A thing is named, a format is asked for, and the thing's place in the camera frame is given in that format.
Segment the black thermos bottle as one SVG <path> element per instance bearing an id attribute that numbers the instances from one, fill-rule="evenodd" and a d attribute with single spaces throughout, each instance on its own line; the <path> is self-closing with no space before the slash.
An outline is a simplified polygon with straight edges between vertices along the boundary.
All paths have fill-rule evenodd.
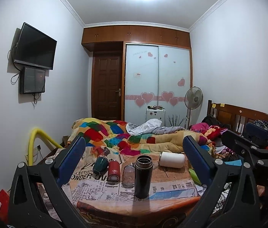
<path id="1" fill-rule="evenodd" d="M 138 199 L 145 199 L 149 196 L 153 172 L 153 160 L 148 155 L 141 155 L 135 161 L 134 167 L 134 196 Z"/>

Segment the dark green cup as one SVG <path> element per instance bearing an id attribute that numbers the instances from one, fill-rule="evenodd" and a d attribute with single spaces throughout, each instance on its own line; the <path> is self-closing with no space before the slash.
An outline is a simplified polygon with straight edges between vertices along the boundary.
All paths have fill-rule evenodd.
<path id="1" fill-rule="evenodd" d="M 107 157 L 98 157 L 93 166 L 93 174 L 96 176 L 103 176 L 109 166 Z"/>

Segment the red thermos cup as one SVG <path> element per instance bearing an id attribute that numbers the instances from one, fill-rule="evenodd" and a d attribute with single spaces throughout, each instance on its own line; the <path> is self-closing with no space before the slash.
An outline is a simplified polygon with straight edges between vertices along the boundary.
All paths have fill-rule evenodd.
<path id="1" fill-rule="evenodd" d="M 120 180 L 120 164 L 116 160 L 110 160 L 108 165 L 108 181 L 118 182 Z"/>

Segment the clear plastic cup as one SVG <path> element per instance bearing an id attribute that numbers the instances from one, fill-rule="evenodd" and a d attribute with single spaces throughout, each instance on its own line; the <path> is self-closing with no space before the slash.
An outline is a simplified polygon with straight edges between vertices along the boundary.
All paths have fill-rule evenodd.
<path id="1" fill-rule="evenodd" d="M 122 176 L 122 186 L 124 188 L 133 188 L 135 182 L 135 168 L 132 165 L 124 167 Z"/>

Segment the green plastic object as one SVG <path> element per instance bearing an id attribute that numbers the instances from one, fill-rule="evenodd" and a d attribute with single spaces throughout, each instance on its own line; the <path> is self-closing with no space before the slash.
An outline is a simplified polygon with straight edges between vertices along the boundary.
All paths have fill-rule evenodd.
<path id="1" fill-rule="evenodd" d="M 196 172 L 194 171 L 194 169 L 189 168 L 188 171 L 189 171 L 190 176 L 191 176 L 192 180 L 194 181 L 194 183 L 197 184 L 197 185 L 199 185 L 199 186 L 201 186 L 202 183 L 199 180 L 199 178 L 198 178 Z"/>

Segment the wooden bed headboard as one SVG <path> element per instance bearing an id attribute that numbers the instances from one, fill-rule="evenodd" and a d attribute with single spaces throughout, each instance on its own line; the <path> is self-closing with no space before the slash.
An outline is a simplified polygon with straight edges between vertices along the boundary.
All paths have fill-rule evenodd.
<path id="1" fill-rule="evenodd" d="M 231 130 L 241 134 L 246 123 L 255 120 L 268 121 L 268 114 L 231 104 L 214 103 L 208 100 L 207 114 L 215 117 L 220 123 L 230 125 Z"/>

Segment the white cylindrical bottle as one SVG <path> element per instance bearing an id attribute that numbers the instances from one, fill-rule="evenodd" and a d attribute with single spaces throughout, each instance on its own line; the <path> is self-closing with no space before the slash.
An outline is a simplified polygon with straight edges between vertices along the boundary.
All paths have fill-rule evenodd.
<path id="1" fill-rule="evenodd" d="M 181 153 L 162 152 L 159 158 L 159 165 L 162 167 L 180 169 L 185 164 L 185 155 Z"/>

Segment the black bag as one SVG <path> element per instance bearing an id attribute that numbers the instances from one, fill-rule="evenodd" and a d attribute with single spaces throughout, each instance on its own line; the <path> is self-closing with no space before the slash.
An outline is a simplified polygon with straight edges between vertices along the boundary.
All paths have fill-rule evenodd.
<path id="1" fill-rule="evenodd" d="M 221 126 L 221 123 L 212 115 L 207 115 L 203 120 L 208 126 Z"/>

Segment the glass ashtray dish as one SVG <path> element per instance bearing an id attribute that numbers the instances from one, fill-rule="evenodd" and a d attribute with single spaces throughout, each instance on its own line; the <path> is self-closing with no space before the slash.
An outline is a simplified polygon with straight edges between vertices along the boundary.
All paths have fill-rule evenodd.
<path id="1" fill-rule="evenodd" d="M 153 161 L 153 170 L 157 169 L 159 166 L 158 161 Z"/>

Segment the dried twig plant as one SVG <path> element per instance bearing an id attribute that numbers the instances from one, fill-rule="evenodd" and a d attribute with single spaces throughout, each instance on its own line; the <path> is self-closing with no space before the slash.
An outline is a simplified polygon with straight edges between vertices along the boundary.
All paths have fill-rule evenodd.
<path id="1" fill-rule="evenodd" d="M 168 122 L 171 127 L 183 127 L 185 125 L 185 118 L 177 114 L 168 116 Z"/>

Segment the standing electric fan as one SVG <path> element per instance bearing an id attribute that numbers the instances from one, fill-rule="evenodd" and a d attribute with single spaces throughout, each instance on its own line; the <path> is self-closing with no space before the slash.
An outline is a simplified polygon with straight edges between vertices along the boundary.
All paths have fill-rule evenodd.
<path id="1" fill-rule="evenodd" d="M 187 114 L 185 117 L 186 128 L 190 126 L 191 110 L 197 109 L 202 104 L 202 101 L 203 93 L 199 87 L 194 86 L 187 91 L 184 97 L 184 103 L 187 108 Z"/>

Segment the small white cabinet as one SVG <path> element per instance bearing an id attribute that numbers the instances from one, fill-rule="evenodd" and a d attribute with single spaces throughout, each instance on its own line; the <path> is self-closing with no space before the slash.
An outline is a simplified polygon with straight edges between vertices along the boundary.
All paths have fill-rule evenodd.
<path id="1" fill-rule="evenodd" d="M 146 109 L 146 121 L 156 118 L 162 122 L 161 125 L 165 126 L 165 114 L 165 108 L 162 106 L 148 106 Z"/>

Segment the red box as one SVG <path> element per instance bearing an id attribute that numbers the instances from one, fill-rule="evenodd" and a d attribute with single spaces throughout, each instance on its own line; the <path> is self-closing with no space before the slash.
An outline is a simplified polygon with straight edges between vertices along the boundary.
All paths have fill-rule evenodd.
<path id="1" fill-rule="evenodd" d="M 3 189 L 0 191 L 0 203 L 0 220 L 8 224 L 9 194 Z"/>

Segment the frosted glass sliding wardrobe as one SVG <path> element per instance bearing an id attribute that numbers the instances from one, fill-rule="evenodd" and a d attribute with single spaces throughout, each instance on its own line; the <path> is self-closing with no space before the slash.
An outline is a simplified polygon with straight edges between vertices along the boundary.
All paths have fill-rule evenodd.
<path id="1" fill-rule="evenodd" d="M 188 49 L 128 44 L 125 63 L 124 119 L 141 125 L 148 106 L 165 108 L 168 116 L 186 117 L 184 97 L 191 87 L 191 52 Z"/>

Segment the wall mounted black television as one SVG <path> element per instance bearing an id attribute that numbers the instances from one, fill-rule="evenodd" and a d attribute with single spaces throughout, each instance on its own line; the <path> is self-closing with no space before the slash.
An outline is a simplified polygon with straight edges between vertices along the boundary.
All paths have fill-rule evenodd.
<path id="1" fill-rule="evenodd" d="M 57 41 L 24 22 L 15 46 L 16 64 L 53 70 Z"/>

